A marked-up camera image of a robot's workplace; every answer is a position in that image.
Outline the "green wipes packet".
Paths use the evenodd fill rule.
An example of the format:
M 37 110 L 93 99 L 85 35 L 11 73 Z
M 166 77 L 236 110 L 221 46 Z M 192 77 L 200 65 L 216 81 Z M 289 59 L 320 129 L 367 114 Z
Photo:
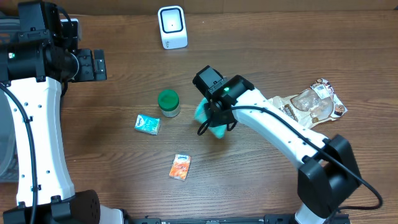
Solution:
M 204 123 L 207 120 L 205 113 L 205 103 L 207 102 L 208 102 L 207 99 L 203 98 L 195 110 L 193 118 L 195 121 L 198 121 L 200 124 Z M 217 126 L 214 128 L 209 127 L 208 130 L 211 131 L 216 138 L 221 139 L 224 137 L 224 134 L 226 132 L 226 125 Z

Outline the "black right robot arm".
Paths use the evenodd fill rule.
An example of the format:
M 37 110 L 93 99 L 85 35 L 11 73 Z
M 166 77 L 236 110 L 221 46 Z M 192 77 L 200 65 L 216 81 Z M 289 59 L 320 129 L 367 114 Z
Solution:
M 302 206 L 292 223 L 329 223 L 340 205 L 361 185 L 352 147 L 343 136 L 329 139 L 273 106 L 254 85 L 240 75 L 225 78 L 206 66 L 193 78 L 203 94 L 209 127 L 232 130 L 241 123 L 269 141 L 298 171 L 297 193 Z

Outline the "green lid jar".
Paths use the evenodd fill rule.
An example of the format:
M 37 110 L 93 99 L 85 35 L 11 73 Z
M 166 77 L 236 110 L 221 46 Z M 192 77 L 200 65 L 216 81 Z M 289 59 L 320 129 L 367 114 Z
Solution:
M 159 93 L 157 101 L 164 116 L 173 118 L 179 114 L 180 99 L 174 90 L 163 90 Z

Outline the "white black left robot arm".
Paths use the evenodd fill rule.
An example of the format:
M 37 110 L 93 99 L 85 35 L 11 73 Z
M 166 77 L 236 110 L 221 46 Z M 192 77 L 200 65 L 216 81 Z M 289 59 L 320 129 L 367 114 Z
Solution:
M 44 1 L 18 5 L 20 29 L 1 47 L 1 90 L 16 135 L 19 185 L 5 223 L 102 223 L 93 190 L 77 192 L 68 173 L 60 103 L 69 82 L 107 78 L 104 52 L 79 49 L 78 24 Z

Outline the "orange tissue packet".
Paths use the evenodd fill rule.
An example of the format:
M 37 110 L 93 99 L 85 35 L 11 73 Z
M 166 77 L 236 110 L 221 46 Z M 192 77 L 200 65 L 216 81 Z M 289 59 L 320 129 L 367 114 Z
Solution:
M 169 177 L 185 181 L 190 168 L 191 159 L 189 155 L 176 154 L 169 172 Z

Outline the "clear bread bag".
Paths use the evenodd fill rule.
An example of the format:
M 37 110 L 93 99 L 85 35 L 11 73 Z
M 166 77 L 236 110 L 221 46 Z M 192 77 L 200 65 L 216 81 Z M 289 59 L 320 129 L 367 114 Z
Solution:
M 334 121 L 346 112 L 331 83 L 320 78 L 297 95 L 274 96 L 269 102 L 305 128 Z

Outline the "teal tissue packet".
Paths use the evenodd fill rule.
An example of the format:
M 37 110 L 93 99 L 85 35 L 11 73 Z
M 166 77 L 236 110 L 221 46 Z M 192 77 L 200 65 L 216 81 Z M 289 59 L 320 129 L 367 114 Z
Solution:
M 158 135 L 160 125 L 160 118 L 153 118 L 144 114 L 139 114 L 137 115 L 134 129 L 143 133 Z

